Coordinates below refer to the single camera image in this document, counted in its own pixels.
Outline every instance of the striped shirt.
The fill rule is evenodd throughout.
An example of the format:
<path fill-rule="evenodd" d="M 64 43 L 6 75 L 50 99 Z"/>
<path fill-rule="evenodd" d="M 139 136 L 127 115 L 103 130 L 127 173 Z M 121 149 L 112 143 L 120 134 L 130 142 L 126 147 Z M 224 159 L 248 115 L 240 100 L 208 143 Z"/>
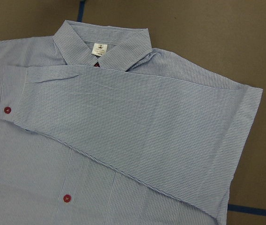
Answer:
<path fill-rule="evenodd" d="M 261 94 L 147 29 L 0 41 L 0 224 L 223 225 Z"/>

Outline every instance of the blue tape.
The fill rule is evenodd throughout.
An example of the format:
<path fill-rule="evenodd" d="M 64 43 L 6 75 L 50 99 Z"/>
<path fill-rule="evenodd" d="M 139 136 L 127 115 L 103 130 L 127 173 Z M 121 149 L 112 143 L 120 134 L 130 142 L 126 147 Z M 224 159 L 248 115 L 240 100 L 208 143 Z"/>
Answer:
<path fill-rule="evenodd" d="M 85 1 L 80 1 L 77 22 L 82 22 L 83 12 L 84 12 L 84 5 L 85 5 Z"/>
<path fill-rule="evenodd" d="M 257 209 L 257 208 L 229 204 L 228 210 L 234 211 L 234 212 L 244 212 L 244 213 L 249 213 L 249 214 L 255 214 L 255 215 L 266 217 L 266 210 Z"/>

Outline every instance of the clothing label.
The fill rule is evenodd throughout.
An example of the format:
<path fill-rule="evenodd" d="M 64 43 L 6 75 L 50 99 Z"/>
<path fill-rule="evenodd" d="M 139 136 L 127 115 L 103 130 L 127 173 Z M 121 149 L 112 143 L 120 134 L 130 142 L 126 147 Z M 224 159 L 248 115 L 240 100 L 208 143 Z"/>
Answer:
<path fill-rule="evenodd" d="M 106 53 L 106 51 L 107 45 L 95 43 L 94 48 L 92 49 L 92 54 L 102 56 Z"/>

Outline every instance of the shirt collar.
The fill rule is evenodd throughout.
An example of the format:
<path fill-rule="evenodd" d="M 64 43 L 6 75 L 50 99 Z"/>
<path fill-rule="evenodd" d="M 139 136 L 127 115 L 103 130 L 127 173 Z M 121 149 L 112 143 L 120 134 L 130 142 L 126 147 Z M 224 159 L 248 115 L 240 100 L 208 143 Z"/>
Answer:
<path fill-rule="evenodd" d="M 126 71 L 152 52 L 148 29 L 99 26 L 65 20 L 53 40 L 68 65 L 94 66 Z M 85 42 L 115 45 L 100 58 Z"/>

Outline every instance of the shirt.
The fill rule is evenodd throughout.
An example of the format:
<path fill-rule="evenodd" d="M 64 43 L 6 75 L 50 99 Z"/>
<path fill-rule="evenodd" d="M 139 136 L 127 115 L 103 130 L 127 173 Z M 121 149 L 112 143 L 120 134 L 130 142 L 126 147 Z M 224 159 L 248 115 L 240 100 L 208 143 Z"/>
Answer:
<path fill-rule="evenodd" d="M 1 41 L 0 224 L 225 224 L 261 94 L 147 29 Z"/>

